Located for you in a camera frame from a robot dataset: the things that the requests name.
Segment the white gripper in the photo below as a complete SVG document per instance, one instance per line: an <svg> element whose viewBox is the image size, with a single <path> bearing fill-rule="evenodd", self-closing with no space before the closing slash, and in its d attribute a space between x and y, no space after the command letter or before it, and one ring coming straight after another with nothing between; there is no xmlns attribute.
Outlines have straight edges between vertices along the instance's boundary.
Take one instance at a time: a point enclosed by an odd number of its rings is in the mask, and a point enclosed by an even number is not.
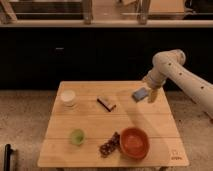
<svg viewBox="0 0 213 171"><path fill-rule="evenodd" d="M149 71L146 76L142 78L142 81L147 84L151 89L148 94L148 102L153 103L158 95L158 90L162 86L161 76L155 72Z"/></svg>

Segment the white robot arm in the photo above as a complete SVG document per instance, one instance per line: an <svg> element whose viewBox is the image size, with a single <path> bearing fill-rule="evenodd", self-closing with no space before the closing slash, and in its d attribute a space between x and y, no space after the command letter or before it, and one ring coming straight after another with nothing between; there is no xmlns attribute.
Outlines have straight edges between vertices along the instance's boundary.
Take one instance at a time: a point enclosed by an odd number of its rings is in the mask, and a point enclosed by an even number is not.
<svg viewBox="0 0 213 171"><path fill-rule="evenodd" d="M153 56L153 68L145 76L147 86L161 88L167 79L172 80L213 119L213 84L183 67L185 53L180 49L158 52Z"/></svg>

